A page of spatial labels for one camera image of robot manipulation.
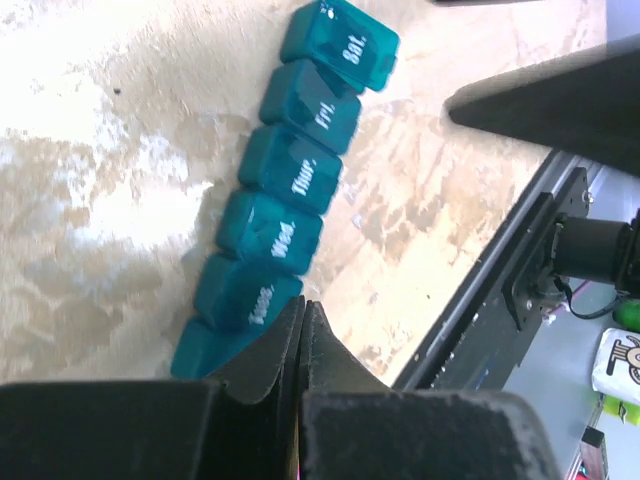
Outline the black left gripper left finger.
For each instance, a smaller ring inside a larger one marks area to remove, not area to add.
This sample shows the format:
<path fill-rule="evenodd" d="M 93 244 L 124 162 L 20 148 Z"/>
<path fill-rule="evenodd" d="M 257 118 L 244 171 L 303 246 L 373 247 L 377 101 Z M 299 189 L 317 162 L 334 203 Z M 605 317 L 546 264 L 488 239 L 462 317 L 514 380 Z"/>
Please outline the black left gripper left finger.
<path fill-rule="evenodd" d="M 1 389 L 5 479 L 293 479 L 306 303 L 200 380 Z"/>

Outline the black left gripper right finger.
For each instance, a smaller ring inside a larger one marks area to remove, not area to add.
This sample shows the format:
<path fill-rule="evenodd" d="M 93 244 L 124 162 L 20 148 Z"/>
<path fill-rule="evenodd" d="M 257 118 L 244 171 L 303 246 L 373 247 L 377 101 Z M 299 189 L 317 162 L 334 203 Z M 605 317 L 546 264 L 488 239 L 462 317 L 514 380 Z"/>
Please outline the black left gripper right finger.
<path fill-rule="evenodd" d="M 303 479 L 559 479 L 545 429 L 502 391 L 392 390 L 333 334 L 322 305 L 303 317 Z"/>

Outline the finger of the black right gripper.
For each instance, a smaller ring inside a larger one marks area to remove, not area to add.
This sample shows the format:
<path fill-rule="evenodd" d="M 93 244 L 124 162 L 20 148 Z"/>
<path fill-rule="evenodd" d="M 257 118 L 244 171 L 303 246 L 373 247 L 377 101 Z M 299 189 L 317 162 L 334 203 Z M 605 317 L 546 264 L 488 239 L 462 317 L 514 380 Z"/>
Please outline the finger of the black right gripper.
<path fill-rule="evenodd" d="M 639 43 L 619 40 L 466 85 L 449 119 L 639 172 Z"/>

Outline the teal weekly pill organizer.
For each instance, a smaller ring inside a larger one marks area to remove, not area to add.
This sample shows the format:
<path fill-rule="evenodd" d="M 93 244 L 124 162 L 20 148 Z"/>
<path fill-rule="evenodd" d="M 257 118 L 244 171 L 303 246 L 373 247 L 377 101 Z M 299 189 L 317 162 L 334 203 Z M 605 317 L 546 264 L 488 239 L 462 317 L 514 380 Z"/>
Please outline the teal weekly pill organizer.
<path fill-rule="evenodd" d="M 347 1 L 291 16 L 171 362 L 202 378 L 264 334 L 303 288 L 366 90 L 382 90 L 400 39 Z"/>

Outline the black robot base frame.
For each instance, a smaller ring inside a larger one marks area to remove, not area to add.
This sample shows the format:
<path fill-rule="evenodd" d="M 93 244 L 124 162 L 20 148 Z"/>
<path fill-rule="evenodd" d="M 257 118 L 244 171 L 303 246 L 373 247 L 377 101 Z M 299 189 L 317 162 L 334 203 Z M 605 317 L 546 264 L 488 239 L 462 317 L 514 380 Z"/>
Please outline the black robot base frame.
<path fill-rule="evenodd" d="M 532 286 L 557 217 L 585 216 L 589 161 L 554 151 L 534 174 L 434 325 L 396 390 L 500 390 L 541 324 Z"/>

